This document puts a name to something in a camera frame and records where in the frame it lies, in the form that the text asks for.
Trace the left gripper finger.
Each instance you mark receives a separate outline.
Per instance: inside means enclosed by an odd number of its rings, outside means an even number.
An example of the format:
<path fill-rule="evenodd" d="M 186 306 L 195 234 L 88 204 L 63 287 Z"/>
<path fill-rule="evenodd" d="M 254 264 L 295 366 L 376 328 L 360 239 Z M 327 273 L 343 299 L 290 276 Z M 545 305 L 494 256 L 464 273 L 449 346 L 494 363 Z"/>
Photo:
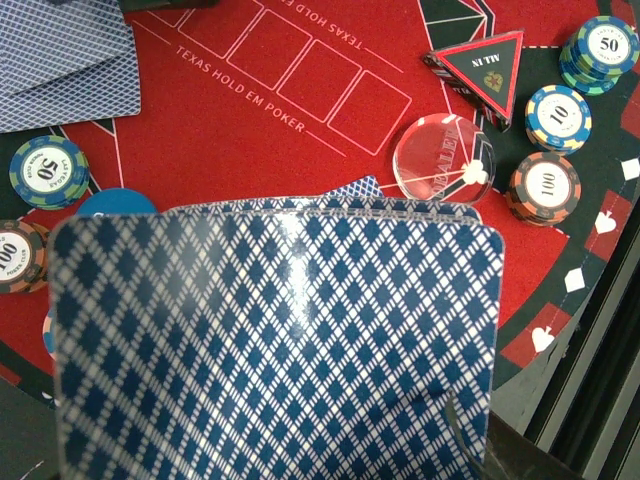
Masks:
<path fill-rule="evenodd" d="M 448 391 L 445 418 L 458 448 L 479 479 L 582 479 L 558 459 L 521 436 L 492 411 L 489 412 L 484 459 L 477 460 L 464 443 L 454 400 L 454 392 Z"/>

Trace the blue small blind button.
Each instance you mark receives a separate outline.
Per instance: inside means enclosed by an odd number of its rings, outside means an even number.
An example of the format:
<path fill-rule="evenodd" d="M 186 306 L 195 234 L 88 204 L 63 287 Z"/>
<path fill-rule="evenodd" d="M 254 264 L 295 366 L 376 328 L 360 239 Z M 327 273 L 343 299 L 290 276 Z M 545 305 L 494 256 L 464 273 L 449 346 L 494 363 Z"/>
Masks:
<path fill-rule="evenodd" d="M 158 210 L 142 193 L 128 188 L 111 188 L 88 197 L 76 214 L 84 216 L 154 214 Z"/>

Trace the blue card deck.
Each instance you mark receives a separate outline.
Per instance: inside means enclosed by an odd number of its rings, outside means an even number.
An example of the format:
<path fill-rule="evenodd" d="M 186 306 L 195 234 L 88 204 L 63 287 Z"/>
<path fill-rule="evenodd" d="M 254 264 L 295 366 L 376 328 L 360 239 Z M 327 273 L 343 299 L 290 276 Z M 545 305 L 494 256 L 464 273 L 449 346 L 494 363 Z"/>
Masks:
<path fill-rule="evenodd" d="M 75 216 L 65 479 L 478 479 L 504 241 L 404 212 Z"/>

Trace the black triangular marker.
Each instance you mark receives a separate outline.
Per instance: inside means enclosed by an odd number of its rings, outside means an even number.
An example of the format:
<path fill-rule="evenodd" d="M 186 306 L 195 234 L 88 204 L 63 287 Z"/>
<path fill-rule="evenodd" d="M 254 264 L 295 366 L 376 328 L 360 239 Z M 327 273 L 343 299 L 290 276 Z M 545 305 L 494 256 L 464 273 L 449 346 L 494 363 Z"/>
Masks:
<path fill-rule="evenodd" d="M 524 32 L 432 50 L 423 63 L 499 131 L 511 127 Z"/>

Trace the brown chip stack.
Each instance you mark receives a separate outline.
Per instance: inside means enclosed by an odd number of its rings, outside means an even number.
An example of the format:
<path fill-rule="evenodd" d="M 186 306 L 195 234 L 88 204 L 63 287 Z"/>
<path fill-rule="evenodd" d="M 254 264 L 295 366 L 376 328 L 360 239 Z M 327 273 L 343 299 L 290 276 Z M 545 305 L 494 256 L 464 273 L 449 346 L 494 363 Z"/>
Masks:
<path fill-rule="evenodd" d="M 1 221 L 1 293 L 30 293 L 47 284 L 49 230 L 20 220 Z"/>

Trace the blue playing card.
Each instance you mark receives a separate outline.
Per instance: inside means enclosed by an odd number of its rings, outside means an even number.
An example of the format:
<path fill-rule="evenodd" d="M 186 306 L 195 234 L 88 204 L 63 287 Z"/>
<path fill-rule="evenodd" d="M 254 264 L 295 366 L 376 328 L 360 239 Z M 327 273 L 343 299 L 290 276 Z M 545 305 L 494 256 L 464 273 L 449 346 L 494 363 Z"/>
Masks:
<path fill-rule="evenodd" d="M 135 50 L 117 1 L 3 1 L 1 93 L 68 94 Z"/>
<path fill-rule="evenodd" d="M 367 175 L 351 183 L 326 192 L 328 196 L 350 197 L 383 197 L 378 180 L 374 175 Z"/>
<path fill-rule="evenodd" d="M 137 115 L 141 111 L 136 51 L 17 94 L 1 93 L 1 131 Z"/>

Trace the clear round dealer button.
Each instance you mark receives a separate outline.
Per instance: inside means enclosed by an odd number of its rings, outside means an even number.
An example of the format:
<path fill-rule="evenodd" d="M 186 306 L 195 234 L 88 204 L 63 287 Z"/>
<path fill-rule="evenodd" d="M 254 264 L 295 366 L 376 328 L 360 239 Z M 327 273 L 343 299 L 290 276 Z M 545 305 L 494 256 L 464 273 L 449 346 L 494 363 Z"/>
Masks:
<path fill-rule="evenodd" d="M 399 137 L 393 173 L 409 199 L 474 204 L 492 187 L 494 147 L 473 122 L 456 114 L 431 114 Z"/>

